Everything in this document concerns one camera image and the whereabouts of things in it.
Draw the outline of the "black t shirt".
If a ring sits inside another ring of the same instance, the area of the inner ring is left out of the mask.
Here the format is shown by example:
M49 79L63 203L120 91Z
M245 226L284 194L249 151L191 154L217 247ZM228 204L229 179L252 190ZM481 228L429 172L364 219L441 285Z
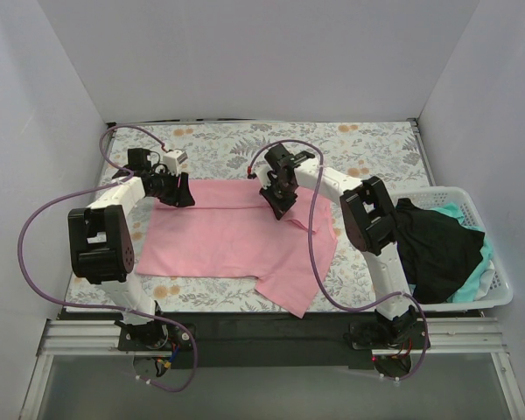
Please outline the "black t shirt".
M397 249L414 298L439 304L458 290L480 263L484 234L452 217L397 201Z

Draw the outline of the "teal t shirt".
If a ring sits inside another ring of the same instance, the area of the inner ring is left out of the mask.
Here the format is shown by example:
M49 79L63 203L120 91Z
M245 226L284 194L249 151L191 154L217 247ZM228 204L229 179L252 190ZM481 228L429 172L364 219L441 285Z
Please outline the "teal t shirt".
M489 262L493 260L494 248L487 238L484 229L467 223L466 215L456 203L450 202L441 207L433 207L433 210L445 216L452 217L453 219L457 220L459 225L463 228L479 231L484 234L483 245L481 248L479 248L479 252L482 256L480 263L472 271L464 284L446 300L447 303L452 304L463 304L477 301L476 295L480 287L480 276L487 269Z

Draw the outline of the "white t shirt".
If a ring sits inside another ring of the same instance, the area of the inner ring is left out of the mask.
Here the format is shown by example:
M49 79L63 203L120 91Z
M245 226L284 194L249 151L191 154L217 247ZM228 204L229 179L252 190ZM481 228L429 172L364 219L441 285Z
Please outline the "white t shirt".
M490 261L486 270L480 276L479 289L476 300L486 305L496 306L506 294L505 285L493 261Z

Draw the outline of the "white plastic laundry basket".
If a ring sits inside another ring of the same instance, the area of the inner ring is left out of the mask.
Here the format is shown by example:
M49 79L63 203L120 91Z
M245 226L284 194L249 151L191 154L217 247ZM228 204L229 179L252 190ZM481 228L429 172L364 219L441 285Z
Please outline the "white plastic laundry basket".
M419 208L431 210L453 204L462 216L458 218L465 228L486 231L486 226L471 196L463 189L452 186L428 186L394 191L390 194L393 204L401 198L408 198ZM493 255L486 270L479 277L479 289L471 302L443 302L423 304L427 312L464 312L485 310L508 304L513 297L512 288L502 270L500 259Z

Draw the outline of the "pink t shirt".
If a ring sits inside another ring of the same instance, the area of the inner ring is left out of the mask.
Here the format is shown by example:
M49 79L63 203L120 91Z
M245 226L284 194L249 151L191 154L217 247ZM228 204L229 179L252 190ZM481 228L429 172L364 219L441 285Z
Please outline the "pink t shirt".
M302 318L319 293L337 246L331 203L297 189L297 201L276 220L259 186L248 180L197 179L194 206L156 202L136 273L158 277L254 277L255 290Z

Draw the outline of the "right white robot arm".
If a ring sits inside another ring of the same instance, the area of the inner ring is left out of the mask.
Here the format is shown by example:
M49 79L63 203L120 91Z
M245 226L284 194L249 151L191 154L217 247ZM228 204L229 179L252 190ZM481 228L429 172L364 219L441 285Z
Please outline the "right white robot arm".
M410 340L420 308L413 300L398 253L396 210L383 181L377 177L361 180L326 166L323 152L305 143L297 154L286 149L286 141L262 147L255 156L265 164L248 165L249 179L259 181L260 195L281 220L295 205L300 187L311 190L308 221L314 222L317 198L337 205L345 233L364 257L374 286L375 301L362 307L333 306L351 313L374 310L380 341L398 347Z

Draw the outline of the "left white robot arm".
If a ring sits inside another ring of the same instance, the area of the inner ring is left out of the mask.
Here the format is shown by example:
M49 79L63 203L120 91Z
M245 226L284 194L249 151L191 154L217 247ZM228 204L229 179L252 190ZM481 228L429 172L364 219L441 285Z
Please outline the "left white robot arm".
M188 174L182 171L186 152L168 150L156 163L151 162L151 153L144 148L128 150L128 163L112 177L115 184L89 206L70 211L67 222L73 273L108 295L122 313L119 326L132 340L158 350L167 343L169 330L151 318L161 310L134 274L135 253L126 217L144 198L170 207L191 207L195 201Z

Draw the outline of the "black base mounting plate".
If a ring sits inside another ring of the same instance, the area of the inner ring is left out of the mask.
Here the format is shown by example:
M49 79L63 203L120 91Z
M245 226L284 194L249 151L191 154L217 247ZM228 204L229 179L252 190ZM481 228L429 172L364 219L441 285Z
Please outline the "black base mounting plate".
M372 353L407 355L430 344L423 321L399 336L372 312L315 312L296 318L283 312L180 314L177 321L192 333L169 326L165 352L177 348L173 369L332 367L371 370Z

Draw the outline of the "aluminium frame rail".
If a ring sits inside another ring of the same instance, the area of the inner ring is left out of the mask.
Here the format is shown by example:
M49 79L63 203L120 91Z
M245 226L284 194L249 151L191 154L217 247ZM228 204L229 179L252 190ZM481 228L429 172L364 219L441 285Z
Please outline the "aluminium frame rail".
M433 354L487 354L508 350L494 318L433 318L428 321ZM38 355L123 355L120 328L107 320L54 320L45 325Z

